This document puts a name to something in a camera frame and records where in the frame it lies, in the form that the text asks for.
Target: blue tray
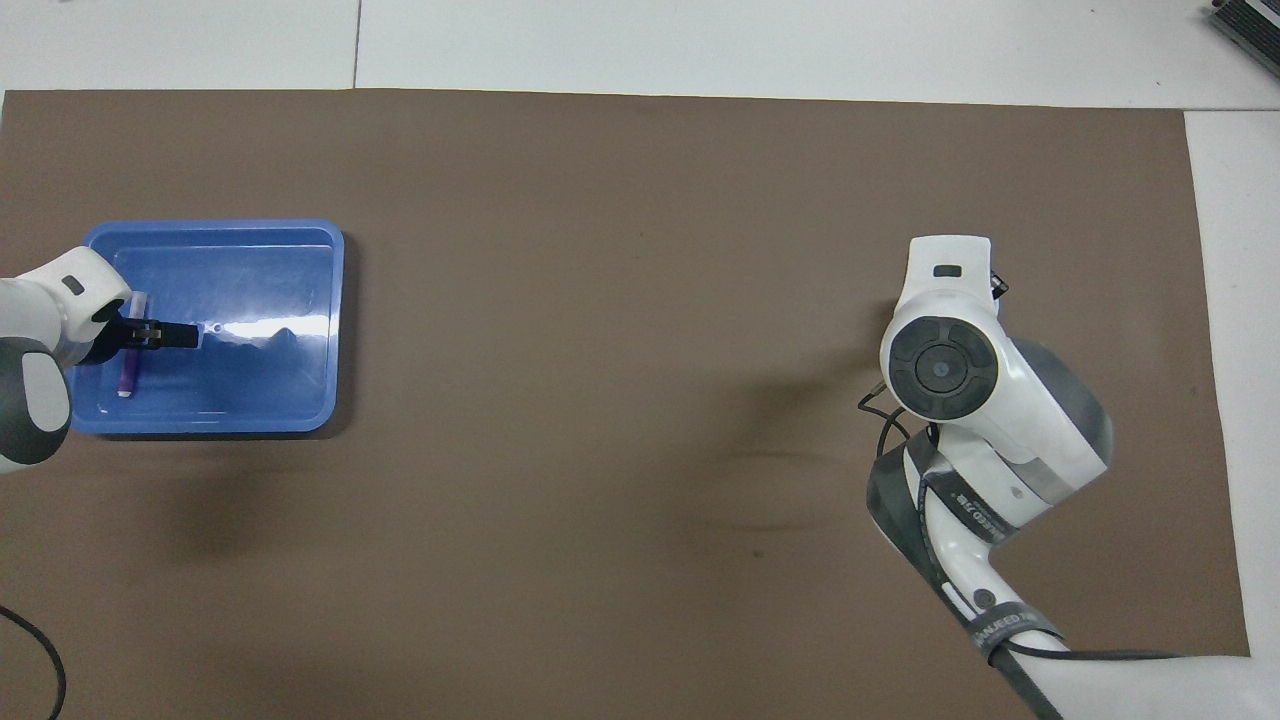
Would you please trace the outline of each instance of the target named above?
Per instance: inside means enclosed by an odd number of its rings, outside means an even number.
[[[200,327],[200,347],[120,352],[69,373],[72,427],[95,434],[297,433],[338,396],[342,232],[326,220],[105,223],[84,238],[147,316]]]

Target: black circular joint cover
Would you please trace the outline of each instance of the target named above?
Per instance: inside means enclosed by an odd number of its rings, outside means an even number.
[[[996,389],[996,350],[957,318],[911,320],[890,343],[890,384],[908,410],[955,420],[982,407]]]

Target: tray rim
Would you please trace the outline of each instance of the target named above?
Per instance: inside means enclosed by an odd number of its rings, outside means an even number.
[[[84,418],[78,413],[76,402],[76,384],[81,374],[79,366],[73,366],[65,373],[68,389],[70,392],[72,419],[70,427],[76,432],[96,436],[200,436],[200,434],[280,434],[280,433],[306,433],[323,427],[333,416],[338,402],[338,364],[339,364],[339,337],[342,334],[342,286],[346,266],[346,238],[342,231],[330,220],[321,218],[273,218],[273,219],[201,219],[201,220],[110,220],[99,223],[84,236],[82,245],[93,249],[104,236],[127,231],[131,233],[174,233],[188,232],[200,233],[204,231],[303,231],[319,229],[328,237],[328,245],[333,250],[333,266],[330,270],[330,319],[334,332],[329,333],[328,355],[329,363],[325,368],[325,395],[324,404],[311,416],[287,419],[228,419],[210,420],[201,423],[182,421],[151,421],[151,420],[105,420]],[[279,247],[278,243],[244,243],[246,247]]]

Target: purple marker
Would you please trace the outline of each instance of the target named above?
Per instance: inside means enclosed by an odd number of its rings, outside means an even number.
[[[129,299],[129,310],[125,318],[140,320],[147,316],[147,293],[134,290]],[[115,388],[115,395],[129,397],[133,395],[133,383],[138,379],[138,350],[124,351],[124,364],[120,366],[120,384]]]

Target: white table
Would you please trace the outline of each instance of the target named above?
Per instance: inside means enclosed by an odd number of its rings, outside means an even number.
[[[1280,657],[1280,79],[1197,0],[5,0],[4,88],[436,87],[1187,113],[1244,616]]]

